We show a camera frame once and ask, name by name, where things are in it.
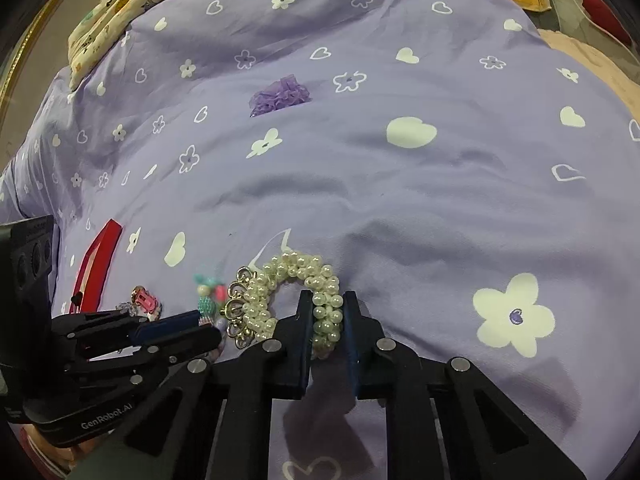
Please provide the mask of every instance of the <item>red strip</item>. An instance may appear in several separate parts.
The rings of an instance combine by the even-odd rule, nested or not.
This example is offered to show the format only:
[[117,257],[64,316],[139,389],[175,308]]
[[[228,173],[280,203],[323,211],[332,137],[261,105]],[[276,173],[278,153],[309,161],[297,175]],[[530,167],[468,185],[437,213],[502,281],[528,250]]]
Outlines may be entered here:
[[89,277],[86,280],[84,292],[82,293],[80,312],[98,311],[100,298],[102,297],[102,288],[107,280],[107,272],[111,264],[111,257],[113,256],[113,251],[116,248],[121,232],[122,226],[113,219],[109,220],[84,255],[78,277],[76,278],[74,295],[80,292],[82,279],[85,276],[89,259],[95,251],[94,263],[88,271]]

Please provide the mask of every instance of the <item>floor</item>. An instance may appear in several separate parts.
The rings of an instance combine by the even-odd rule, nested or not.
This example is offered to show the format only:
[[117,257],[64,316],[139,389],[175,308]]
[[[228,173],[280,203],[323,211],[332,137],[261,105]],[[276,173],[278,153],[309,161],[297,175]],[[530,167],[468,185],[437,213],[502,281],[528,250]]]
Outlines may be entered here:
[[[0,126],[0,167],[8,163],[22,144],[51,80],[67,65],[66,40],[69,34],[98,1],[63,0],[35,41],[17,78],[10,106]],[[632,80],[640,83],[640,62],[617,40],[588,20],[581,1],[552,0],[558,11],[561,32],[595,46]],[[3,77],[6,69],[0,67]]]

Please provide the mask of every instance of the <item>camera lens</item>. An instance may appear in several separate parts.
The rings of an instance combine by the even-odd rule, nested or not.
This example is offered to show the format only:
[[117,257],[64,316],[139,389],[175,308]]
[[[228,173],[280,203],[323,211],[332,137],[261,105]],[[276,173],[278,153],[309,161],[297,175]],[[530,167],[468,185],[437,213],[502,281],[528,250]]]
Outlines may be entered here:
[[44,261],[48,262],[51,257],[51,242],[46,240],[44,242]]
[[24,254],[21,254],[20,258],[18,258],[18,267],[15,269],[15,281],[20,287],[24,286],[27,282],[27,259],[24,257]]
[[36,242],[33,245],[33,251],[31,251],[31,270],[33,271],[33,275],[35,277],[38,277],[41,262],[42,252],[40,251],[40,244]]

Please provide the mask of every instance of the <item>flower center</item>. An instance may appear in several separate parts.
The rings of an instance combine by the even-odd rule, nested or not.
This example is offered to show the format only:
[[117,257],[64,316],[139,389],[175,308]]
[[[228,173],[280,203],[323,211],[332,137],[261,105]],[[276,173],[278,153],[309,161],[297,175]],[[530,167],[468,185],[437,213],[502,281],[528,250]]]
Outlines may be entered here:
[[524,321],[522,319],[522,309],[516,308],[511,311],[509,314],[509,321],[511,321],[514,325],[520,325]]

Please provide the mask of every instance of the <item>pearl bead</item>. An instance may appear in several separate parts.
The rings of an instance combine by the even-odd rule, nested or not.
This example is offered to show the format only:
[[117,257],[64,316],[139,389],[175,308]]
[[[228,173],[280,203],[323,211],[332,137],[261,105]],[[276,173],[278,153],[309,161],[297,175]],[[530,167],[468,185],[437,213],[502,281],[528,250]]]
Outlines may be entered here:
[[311,343],[312,343],[314,348],[321,349],[321,348],[324,348],[324,346],[326,344],[326,339],[324,337],[322,337],[321,335],[316,334],[311,339]]
[[343,316],[340,310],[333,310],[328,317],[334,325],[340,325],[340,323],[342,323]]
[[324,286],[324,291],[327,294],[335,296],[336,294],[338,294],[338,292],[340,292],[340,288],[334,282],[330,282]]
[[334,273],[334,268],[331,265],[324,265],[322,269],[320,269],[320,274],[325,278],[332,276]]
[[325,319],[321,322],[321,329],[322,333],[328,334],[329,332],[333,332],[335,330],[335,325],[328,319]]
[[211,287],[207,285],[198,285],[198,296],[201,298],[206,298],[209,294],[211,294]]
[[331,306],[334,308],[340,308],[342,306],[342,296],[332,296],[331,297]]
[[311,299],[315,306],[321,306],[324,304],[324,294],[322,292],[316,292]]
[[266,285],[267,283],[267,275],[260,271],[255,275],[255,283],[258,285]]

